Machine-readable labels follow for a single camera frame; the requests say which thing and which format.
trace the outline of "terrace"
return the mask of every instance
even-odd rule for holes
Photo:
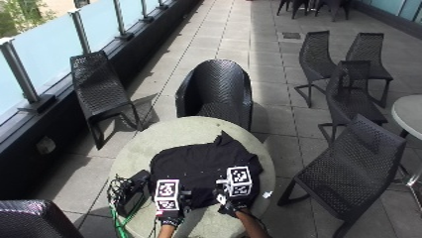
[[[205,0],[186,16],[160,50],[127,87],[143,114],[143,126],[176,119],[174,94],[189,71],[204,60],[236,61],[249,73],[253,94],[252,132],[270,153],[277,186],[264,222],[273,237],[332,237],[341,222],[314,200],[285,207],[276,205],[296,172],[326,149],[318,130],[330,122],[325,95],[317,90],[313,108],[308,108],[294,86],[306,82],[298,64],[298,53],[308,32],[330,30],[330,54],[342,60],[358,32],[385,34],[382,61],[394,76],[383,126],[395,134],[401,128],[390,116],[393,102],[402,96],[422,92],[422,41],[374,18],[352,10],[338,20],[325,8],[318,17],[292,20],[292,12],[281,11],[280,1]],[[301,40],[285,39],[282,33],[300,33]],[[383,84],[373,83],[370,93],[378,97]],[[136,132],[116,118],[103,123],[112,135],[97,151],[87,128],[71,141],[49,173],[28,198],[51,199],[65,212],[84,237],[113,237],[105,191],[113,160]],[[422,142],[407,137],[402,164],[410,170],[421,164]],[[422,219],[411,193],[393,185],[359,219],[348,237],[419,237]]]

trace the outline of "green cable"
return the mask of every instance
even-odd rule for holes
[[[128,217],[123,220],[123,222],[120,222],[120,220],[117,218],[119,215],[117,215],[115,206],[111,203],[108,203],[111,216],[112,216],[113,221],[115,221],[115,229],[117,230],[117,234],[120,235],[120,238],[129,238],[128,232],[127,232],[127,229],[125,229],[125,225],[129,223],[129,221],[132,220],[133,216],[136,215],[136,212],[140,209],[140,206],[143,204],[144,199],[145,199],[145,195],[143,195],[141,198],[139,199],[139,201],[136,202],[136,205],[135,205]]]

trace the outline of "person's hand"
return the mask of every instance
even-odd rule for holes
[[[184,223],[185,215],[184,211],[157,211],[157,217],[161,221],[161,226],[172,225],[177,227]]]
[[[218,212],[221,214],[228,214],[229,216],[237,218],[236,211],[248,208],[248,201],[246,200],[228,200],[225,205],[221,205]]]

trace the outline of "tree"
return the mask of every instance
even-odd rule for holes
[[[0,36],[23,33],[56,18],[43,0],[0,0]]]

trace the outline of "round table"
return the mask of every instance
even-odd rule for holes
[[[406,137],[411,134],[415,138],[422,140],[422,95],[410,95],[401,97],[393,104],[391,115],[397,124],[403,131],[401,136]],[[422,176],[422,166],[415,169],[413,175],[405,172],[405,177],[401,179],[415,197],[419,210],[422,211],[422,184],[419,178]]]
[[[210,117],[184,117],[160,122],[139,133],[120,151],[113,163],[109,180],[119,174],[131,178],[139,171],[149,171],[153,157],[165,149],[193,144],[213,142],[224,131],[237,140],[249,153],[258,156],[264,169],[260,175],[261,190],[250,208],[260,217],[268,206],[269,198],[262,197],[265,191],[273,191],[276,186],[276,172],[272,158],[256,137],[237,125]],[[174,237],[238,237],[244,233],[241,222],[217,213],[220,205],[193,210],[185,218],[184,224],[176,231]],[[127,230],[135,237],[148,237],[153,229],[156,204],[150,199],[127,224]]]

